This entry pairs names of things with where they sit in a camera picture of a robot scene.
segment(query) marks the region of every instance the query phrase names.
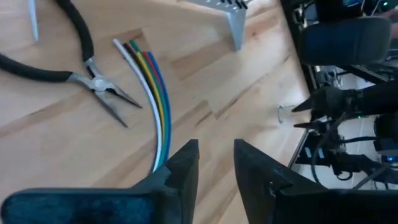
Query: wooden tabletop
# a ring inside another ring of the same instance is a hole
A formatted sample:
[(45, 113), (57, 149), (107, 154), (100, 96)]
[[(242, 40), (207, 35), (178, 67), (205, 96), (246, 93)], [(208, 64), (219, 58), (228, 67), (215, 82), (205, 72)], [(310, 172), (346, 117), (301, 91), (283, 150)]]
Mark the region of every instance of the wooden tabletop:
[[(278, 0), (249, 5), (246, 40), (234, 51), (223, 13), (176, 0), (73, 1), (90, 28), (107, 78), (136, 99), (116, 100), (122, 127), (82, 87), (0, 72), (0, 202), (31, 187), (129, 187), (155, 151), (146, 94), (112, 43), (136, 38), (153, 51), (171, 100), (172, 154), (199, 139), (195, 223), (244, 223), (233, 140), (243, 138), (288, 164), (303, 130), (279, 124), (277, 105), (308, 96)], [(40, 68), (87, 74), (72, 24), (51, 0), (37, 0), (38, 43), (26, 0), (0, 1), (0, 52)]]

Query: floor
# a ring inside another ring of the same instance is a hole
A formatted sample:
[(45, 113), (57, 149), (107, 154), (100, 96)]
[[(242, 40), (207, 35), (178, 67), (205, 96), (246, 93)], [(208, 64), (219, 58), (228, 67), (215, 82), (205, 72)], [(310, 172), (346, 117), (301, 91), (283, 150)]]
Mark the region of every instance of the floor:
[[(345, 75), (343, 77), (343, 85), (342, 89), (360, 89), (366, 88), (367, 86), (372, 85), (371, 83), (367, 83), (361, 78), (358, 78), (354, 75)], [(373, 131), (373, 123), (375, 117), (363, 118), (363, 119), (353, 119), (349, 121), (345, 121), (343, 124), (339, 126), (339, 134), (344, 136), (346, 139), (356, 138), (361, 136), (375, 136)], [(349, 154), (364, 154), (367, 155), (370, 159), (374, 161), (380, 161), (380, 155), (374, 150), (373, 142), (355, 142), (351, 144), (347, 144), (347, 153)], [(306, 178), (313, 181), (311, 167), (309, 165), (302, 165), (294, 167), (295, 170), (298, 170), (300, 174), (305, 176)], [(316, 171), (320, 182), (330, 189), (350, 189), (358, 184), (361, 180), (363, 180), (367, 175), (364, 172), (355, 173), (353, 178), (348, 181), (341, 181), (336, 178), (333, 171), (329, 167), (318, 166), (316, 167)], [(397, 185), (389, 184), (390, 189), (398, 189)], [(385, 189), (383, 183), (375, 183), (373, 181), (368, 182), (366, 185), (361, 187), (361, 190), (376, 190), (376, 189)]]
[[(287, 165), (303, 134), (277, 119), (277, 105), (308, 97), (279, 1), (250, 3), (238, 53), (226, 15), (187, 2), (73, 3), (90, 28), (99, 69), (144, 108), (115, 102), (125, 129), (80, 86), (0, 72), (0, 202), (31, 187), (123, 188), (147, 175), (155, 148), (152, 111), (112, 44), (113, 38), (135, 38), (153, 51), (169, 89), (171, 153), (199, 139), (194, 223), (247, 223), (233, 140), (243, 138)], [(36, 67), (86, 73), (77, 35), (54, 1), (37, 1), (37, 17), (40, 40), (34, 43), (26, 0), (0, 1), (0, 27), (7, 31), (0, 34), (0, 52)]]

